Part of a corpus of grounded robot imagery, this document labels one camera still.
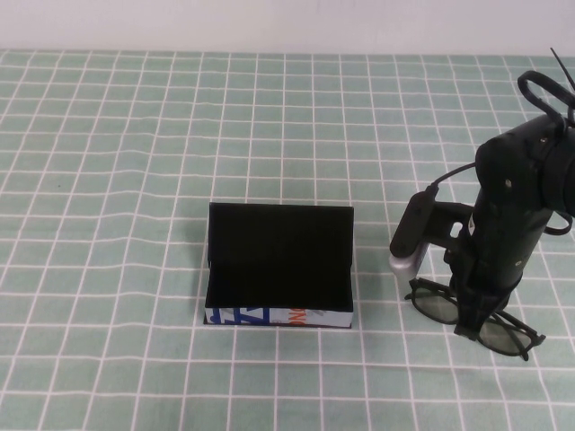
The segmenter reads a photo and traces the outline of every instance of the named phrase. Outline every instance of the table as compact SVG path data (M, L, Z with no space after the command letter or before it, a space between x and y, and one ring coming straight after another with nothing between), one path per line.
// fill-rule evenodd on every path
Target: table
M572 234L511 299L547 335L528 362L387 263L416 190L540 114L531 68L566 83L551 57L0 51L0 428L572 429ZM354 206L352 328L205 326L212 200Z

